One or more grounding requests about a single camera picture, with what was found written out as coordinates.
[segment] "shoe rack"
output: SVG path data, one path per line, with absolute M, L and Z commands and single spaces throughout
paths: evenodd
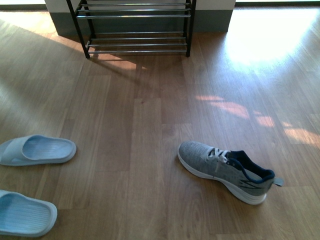
M 80 0 L 75 9 L 66 2 L 87 59 L 93 54 L 190 56 L 197 0 Z M 80 21 L 87 21 L 87 42 Z M 133 29 L 122 31 L 126 26 Z

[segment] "slide sandal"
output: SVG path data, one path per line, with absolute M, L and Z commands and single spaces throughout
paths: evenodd
M 56 219 L 57 208 L 51 202 L 0 190 L 0 235 L 40 237 Z
M 0 145 L 0 165 L 60 164 L 69 161 L 76 150 L 74 142 L 63 138 L 43 135 L 19 137 Z

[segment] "gray baseboard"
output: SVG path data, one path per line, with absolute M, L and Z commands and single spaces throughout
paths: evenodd
M 5 11 L 46 11 L 45 4 L 0 4 L 0 10 Z
M 194 20 L 194 32 L 227 32 L 233 10 L 197 10 Z M 77 34 L 70 13 L 50 13 L 56 31 L 60 36 L 74 36 Z M 83 35 L 90 33 L 86 20 L 79 20 Z M 182 29 L 182 19 L 95 19 L 94 26 L 97 33 L 107 32 L 148 32 L 148 31 L 179 31 Z
M 320 1 L 237 1 L 235 7 L 317 7 Z

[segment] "white shoe sole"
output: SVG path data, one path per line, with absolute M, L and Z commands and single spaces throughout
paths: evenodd
M 180 156 L 179 154 L 179 151 L 178 151 L 178 157 L 179 157 L 179 160 L 180 162 L 182 163 L 182 165 L 190 172 L 192 173 L 193 175 L 199 177 L 199 178 L 203 178 L 203 179 L 211 179 L 211 180 L 216 180 L 216 181 L 219 181 L 221 183 L 223 183 L 227 188 L 228 190 L 234 195 L 236 196 L 238 199 L 240 199 L 241 201 L 245 202 L 246 204 L 250 204 L 250 205 L 258 205 L 258 204 L 261 204 L 267 197 L 267 194 L 263 194 L 263 195 L 260 195 L 260 196 L 253 196 L 253 195 L 250 195 L 249 193 L 243 191 L 242 189 L 240 189 L 239 187 L 237 187 L 236 185 L 224 180 L 224 179 L 221 179 L 221 178 L 218 178 L 218 177 L 213 177 L 211 175 L 208 175 L 208 174 L 205 174 L 203 172 L 200 172 L 196 169 L 194 169 L 193 167 L 189 166 L 183 159 L 182 157 Z

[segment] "gray sneaker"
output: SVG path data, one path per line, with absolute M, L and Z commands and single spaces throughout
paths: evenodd
M 284 181 L 275 177 L 250 160 L 244 151 L 227 151 L 196 141 L 185 141 L 178 149 L 183 166 L 204 179 L 218 180 L 238 199 L 251 205 L 262 203 L 272 184 L 282 186 Z

